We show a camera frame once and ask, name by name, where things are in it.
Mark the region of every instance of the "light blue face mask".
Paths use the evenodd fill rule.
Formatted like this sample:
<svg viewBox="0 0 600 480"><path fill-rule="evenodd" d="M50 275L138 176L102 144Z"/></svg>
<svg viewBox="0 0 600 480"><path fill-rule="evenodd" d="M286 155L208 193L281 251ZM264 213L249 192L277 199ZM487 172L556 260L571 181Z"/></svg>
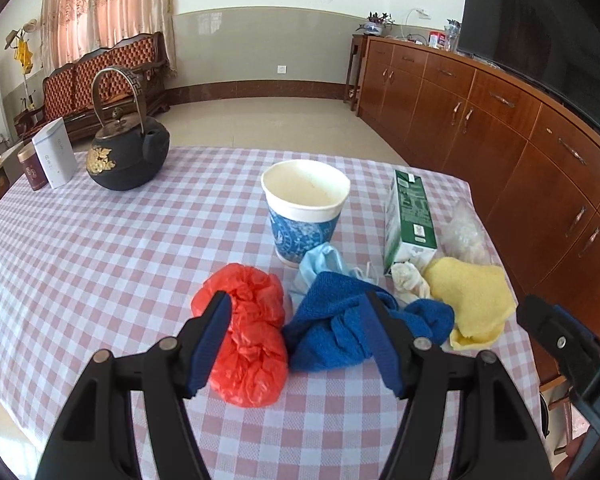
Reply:
<svg viewBox="0 0 600 480"><path fill-rule="evenodd" d="M338 250L330 243L325 242L322 245L318 245L310 251L307 251L302 258L302 261L300 261L298 274L296 274L293 285L289 290L294 314L296 313L296 310L298 310L302 298L304 298L309 287L311 287L314 282L315 277L326 270L357 278L367 283L373 283L374 285L378 284L378 274L371 265L371 262L366 264L366 269L364 271L359 267L349 269L349 266L346 264Z"/></svg>

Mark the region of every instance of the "tile floor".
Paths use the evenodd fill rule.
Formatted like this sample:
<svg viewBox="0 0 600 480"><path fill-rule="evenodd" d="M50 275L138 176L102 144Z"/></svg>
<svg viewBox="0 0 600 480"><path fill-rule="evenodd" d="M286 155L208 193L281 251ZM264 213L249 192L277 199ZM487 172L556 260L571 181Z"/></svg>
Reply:
<svg viewBox="0 0 600 480"><path fill-rule="evenodd" d="M157 119L172 146L227 146L325 153L404 164L402 158L341 101L308 98L228 99L176 105ZM74 146L85 151L91 141ZM561 410L550 417L547 448L564 434ZM40 452L0 404L0 455L22 479L33 478Z"/></svg>

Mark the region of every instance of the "paper cup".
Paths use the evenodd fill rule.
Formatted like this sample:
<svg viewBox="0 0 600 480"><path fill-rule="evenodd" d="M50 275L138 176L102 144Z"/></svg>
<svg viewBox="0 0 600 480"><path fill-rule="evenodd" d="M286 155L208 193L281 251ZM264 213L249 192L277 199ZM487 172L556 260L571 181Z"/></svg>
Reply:
<svg viewBox="0 0 600 480"><path fill-rule="evenodd" d="M316 160L286 160L260 178L269 205L276 253L297 267L304 254L331 240L351 183Z"/></svg>

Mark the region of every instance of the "curtain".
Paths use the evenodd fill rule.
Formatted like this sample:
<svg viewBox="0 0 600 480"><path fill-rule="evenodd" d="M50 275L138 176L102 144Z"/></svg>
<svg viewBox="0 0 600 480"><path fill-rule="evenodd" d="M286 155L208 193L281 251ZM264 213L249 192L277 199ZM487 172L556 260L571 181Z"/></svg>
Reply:
<svg viewBox="0 0 600 480"><path fill-rule="evenodd" d="M175 71L172 0L43 0L42 61L47 74L100 47L162 32Z"/></svg>

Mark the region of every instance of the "flat screen tv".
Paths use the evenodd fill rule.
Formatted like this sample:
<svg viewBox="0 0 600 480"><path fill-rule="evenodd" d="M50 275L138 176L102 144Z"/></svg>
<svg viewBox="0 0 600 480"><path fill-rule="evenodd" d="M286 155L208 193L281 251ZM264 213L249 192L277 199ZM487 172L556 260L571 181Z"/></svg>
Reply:
<svg viewBox="0 0 600 480"><path fill-rule="evenodd" d="M526 78L600 133L600 33L576 0L465 0L458 50Z"/></svg>

